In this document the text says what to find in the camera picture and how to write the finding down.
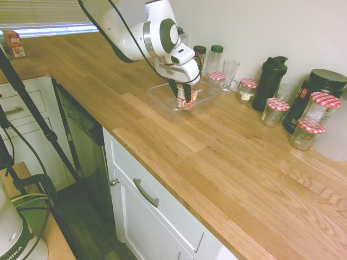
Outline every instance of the black shaker bottle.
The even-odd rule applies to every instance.
[[[264,111],[266,100],[272,98],[281,82],[284,74],[287,73],[287,66],[284,64],[288,60],[286,57],[269,57],[262,65],[258,89],[252,103],[252,107],[258,111]]]

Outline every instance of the silver cabinet handle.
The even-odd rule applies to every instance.
[[[5,112],[5,115],[10,115],[10,114],[14,114],[14,113],[17,113],[17,112],[20,112],[20,111],[23,111],[24,109],[22,107],[15,107],[14,109],[12,110],[9,110],[9,111],[6,111]]]
[[[116,180],[111,180],[111,181],[110,181],[110,185],[111,185],[112,187],[115,187],[115,185],[116,185],[117,183],[119,183],[119,180],[118,180],[118,179],[116,179]]]
[[[144,191],[144,189],[140,186],[141,180],[140,179],[133,179],[136,188],[139,190],[139,192],[142,194],[143,197],[145,197],[146,200],[148,200],[154,207],[159,207],[159,199],[153,199],[151,198],[147,192]]]

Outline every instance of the white cabinet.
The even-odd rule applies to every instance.
[[[165,228],[165,225],[144,203],[142,195],[127,179],[114,170],[119,180],[115,188],[118,201],[117,228],[122,242],[142,260],[192,260],[186,249]]]
[[[117,236],[138,259],[232,259],[233,254],[105,129],[104,138]]]
[[[51,78],[46,76],[38,77],[24,80],[23,83],[46,123],[50,129],[56,133],[58,143],[66,156],[70,162],[73,162]],[[5,83],[0,85],[0,94],[2,95],[0,104],[4,111],[12,111],[12,113],[7,115],[8,120],[19,130],[38,153],[56,189],[61,190],[72,184],[74,182],[73,177],[66,169],[56,150],[44,136],[39,125],[18,93],[14,91],[9,83]],[[15,163],[18,164],[24,161],[30,173],[33,175],[43,173],[33,153],[20,137],[17,136],[12,129],[9,129],[8,133],[15,146]],[[2,129],[0,129],[0,134],[8,151],[12,154],[10,142]]]

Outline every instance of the dishwasher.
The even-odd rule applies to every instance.
[[[102,126],[60,84],[53,83],[82,186],[100,217],[114,222]]]

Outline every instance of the black protein container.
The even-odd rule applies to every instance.
[[[261,69],[258,89],[255,93],[252,107],[258,111],[264,111],[266,100],[272,98],[281,82],[283,75],[287,73],[287,66],[284,64],[288,60],[286,57],[269,57],[263,63]]]
[[[347,77],[339,73],[325,69],[312,70],[310,77],[301,85],[294,104],[282,122],[284,128],[294,133],[298,119],[302,116],[313,92],[325,92],[340,98],[346,84]]]

